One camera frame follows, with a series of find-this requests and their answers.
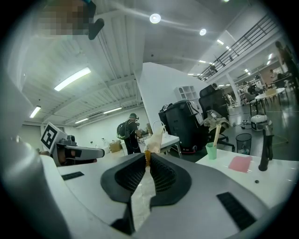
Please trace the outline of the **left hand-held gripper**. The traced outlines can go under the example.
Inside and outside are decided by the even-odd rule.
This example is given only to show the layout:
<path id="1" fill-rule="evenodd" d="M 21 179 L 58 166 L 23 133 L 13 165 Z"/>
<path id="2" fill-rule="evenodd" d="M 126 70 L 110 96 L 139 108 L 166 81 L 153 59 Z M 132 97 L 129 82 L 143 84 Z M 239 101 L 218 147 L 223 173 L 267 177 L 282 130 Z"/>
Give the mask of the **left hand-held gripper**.
<path id="1" fill-rule="evenodd" d="M 70 152 L 66 156 L 65 164 L 89 164 L 97 162 L 98 158 L 105 156 L 105 151 L 99 148 L 78 147 L 73 135 L 61 131 L 52 123 L 48 123 L 41 136 L 41 143 L 46 148 L 56 166 L 62 166 L 64 162 L 59 161 L 58 148 L 65 148 Z"/>

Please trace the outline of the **person's left hand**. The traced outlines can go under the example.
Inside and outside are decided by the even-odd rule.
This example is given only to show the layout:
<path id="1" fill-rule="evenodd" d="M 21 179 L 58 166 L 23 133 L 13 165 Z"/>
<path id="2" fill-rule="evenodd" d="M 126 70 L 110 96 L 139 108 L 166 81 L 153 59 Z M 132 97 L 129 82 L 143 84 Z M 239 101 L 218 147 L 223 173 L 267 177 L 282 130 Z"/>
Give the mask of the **person's left hand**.
<path id="1" fill-rule="evenodd" d="M 65 148 L 59 148 L 57 150 L 57 159 L 59 166 L 70 166 L 74 165 L 75 151 Z"/>

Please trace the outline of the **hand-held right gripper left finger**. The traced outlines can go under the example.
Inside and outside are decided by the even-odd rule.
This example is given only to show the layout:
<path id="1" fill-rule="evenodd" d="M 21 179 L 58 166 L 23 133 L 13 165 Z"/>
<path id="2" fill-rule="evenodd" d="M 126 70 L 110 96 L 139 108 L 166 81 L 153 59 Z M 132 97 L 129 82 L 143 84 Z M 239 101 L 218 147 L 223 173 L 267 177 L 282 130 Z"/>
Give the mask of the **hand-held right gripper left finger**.
<path id="1" fill-rule="evenodd" d="M 43 172 L 63 222 L 51 229 L 65 229 L 62 239 L 145 239 L 145 233 L 124 232 L 116 228 L 128 218 L 131 204 L 112 200 L 101 186 L 102 174 L 123 163 L 130 163 L 143 154 L 117 159 L 102 158 L 97 163 L 57 167 L 42 155 Z"/>

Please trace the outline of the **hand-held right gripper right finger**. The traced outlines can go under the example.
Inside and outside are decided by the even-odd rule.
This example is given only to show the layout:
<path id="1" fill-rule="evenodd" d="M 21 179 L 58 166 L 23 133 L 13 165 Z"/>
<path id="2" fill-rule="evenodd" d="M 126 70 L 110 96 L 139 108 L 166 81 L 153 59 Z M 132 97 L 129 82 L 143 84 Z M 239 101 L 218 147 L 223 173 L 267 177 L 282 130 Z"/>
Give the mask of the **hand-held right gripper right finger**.
<path id="1" fill-rule="evenodd" d="M 151 155 L 156 194 L 139 239 L 225 239 L 253 225 L 268 207 L 217 169 Z"/>

